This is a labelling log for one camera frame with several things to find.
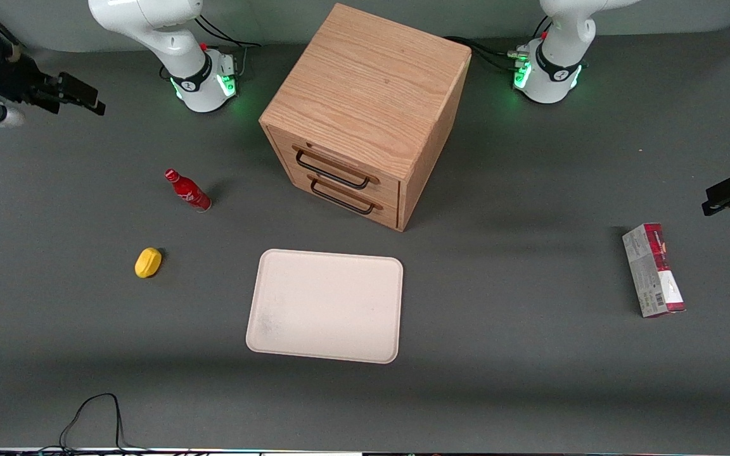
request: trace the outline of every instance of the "wooden drawer unit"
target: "wooden drawer unit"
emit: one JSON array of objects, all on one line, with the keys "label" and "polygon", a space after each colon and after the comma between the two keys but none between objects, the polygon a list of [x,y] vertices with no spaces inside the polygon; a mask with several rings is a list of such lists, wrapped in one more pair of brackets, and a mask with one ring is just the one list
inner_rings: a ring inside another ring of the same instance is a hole
[{"label": "wooden drawer unit", "polygon": [[469,61],[466,46],[337,4],[260,124],[296,187],[403,231]]}]

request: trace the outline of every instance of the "drawer handle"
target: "drawer handle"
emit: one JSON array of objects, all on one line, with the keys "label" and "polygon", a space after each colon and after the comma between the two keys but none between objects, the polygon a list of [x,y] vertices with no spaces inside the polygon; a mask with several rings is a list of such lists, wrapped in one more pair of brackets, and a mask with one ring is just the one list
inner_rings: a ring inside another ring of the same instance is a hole
[{"label": "drawer handle", "polygon": [[329,173],[328,171],[324,171],[318,167],[313,167],[312,165],[309,165],[307,162],[304,162],[300,159],[301,156],[304,156],[304,151],[298,150],[298,155],[295,157],[295,159],[298,162],[298,165],[301,165],[301,167],[304,167],[307,170],[312,170],[321,176],[325,176],[325,177],[333,180],[334,182],[339,182],[339,184],[345,185],[345,187],[351,187],[354,190],[362,190],[363,188],[365,188],[365,185],[367,185],[368,182],[371,182],[371,178],[366,177],[365,180],[363,180],[362,184],[354,184],[353,182],[345,180],[341,177],[337,177],[334,174]]},{"label": "drawer handle", "polygon": [[327,199],[332,203],[341,205],[342,207],[346,208],[347,210],[352,210],[352,211],[358,213],[359,215],[368,215],[369,213],[373,212],[373,208],[374,208],[374,206],[376,206],[373,203],[371,203],[370,205],[368,205],[367,210],[361,210],[361,208],[358,208],[354,205],[349,205],[347,202],[344,202],[342,199],[334,198],[333,196],[331,196],[328,193],[322,193],[322,191],[317,190],[315,188],[315,186],[317,185],[317,182],[318,182],[317,179],[312,179],[312,192],[314,194],[316,194],[316,196]]}]

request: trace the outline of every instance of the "plastic tray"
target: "plastic tray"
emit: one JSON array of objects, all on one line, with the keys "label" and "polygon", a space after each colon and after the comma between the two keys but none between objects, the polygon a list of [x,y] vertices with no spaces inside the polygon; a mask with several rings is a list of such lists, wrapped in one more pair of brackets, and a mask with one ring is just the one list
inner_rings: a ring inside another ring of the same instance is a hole
[{"label": "plastic tray", "polygon": [[402,277],[395,258],[267,250],[258,266],[247,346],[390,363],[399,350]]}]

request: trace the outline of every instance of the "coca-cola bottle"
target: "coca-cola bottle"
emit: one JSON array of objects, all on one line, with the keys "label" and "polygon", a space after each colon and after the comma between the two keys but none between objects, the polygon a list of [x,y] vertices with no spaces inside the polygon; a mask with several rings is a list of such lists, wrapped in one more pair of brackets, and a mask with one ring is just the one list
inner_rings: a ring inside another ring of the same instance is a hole
[{"label": "coca-cola bottle", "polygon": [[191,179],[180,176],[173,168],[165,171],[165,178],[174,185],[174,191],[198,212],[209,210],[210,198]]}]

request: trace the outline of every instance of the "cardboard box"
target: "cardboard box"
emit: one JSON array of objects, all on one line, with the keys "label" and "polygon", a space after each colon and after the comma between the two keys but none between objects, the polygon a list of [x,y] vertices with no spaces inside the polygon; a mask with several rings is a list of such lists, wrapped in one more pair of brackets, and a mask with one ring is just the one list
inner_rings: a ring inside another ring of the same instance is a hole
[{"label": "cardboard box", "polygon": [[638,292],[641,315],[660,317],[686,310],[675,277],[667,263],[660,223],[645,223],[622,236],[629,270]]}]

